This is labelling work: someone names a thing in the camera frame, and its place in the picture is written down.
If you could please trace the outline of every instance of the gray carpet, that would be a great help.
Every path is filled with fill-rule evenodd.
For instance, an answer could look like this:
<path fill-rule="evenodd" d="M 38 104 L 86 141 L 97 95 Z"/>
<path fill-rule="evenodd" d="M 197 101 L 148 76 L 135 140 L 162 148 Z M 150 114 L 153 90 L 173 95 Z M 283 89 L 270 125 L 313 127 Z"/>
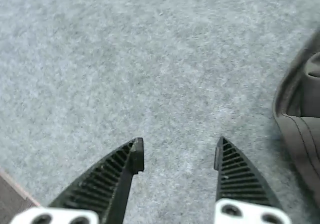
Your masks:
<path fill-rule="evenodd" d="M 0 0 L 0 166 L 43 205 L 145 141 L 125 224 L 213 221 L 221 134 L 295 224 L 318 223 L 282 148 L 276 87 L 320 0 Z"/>

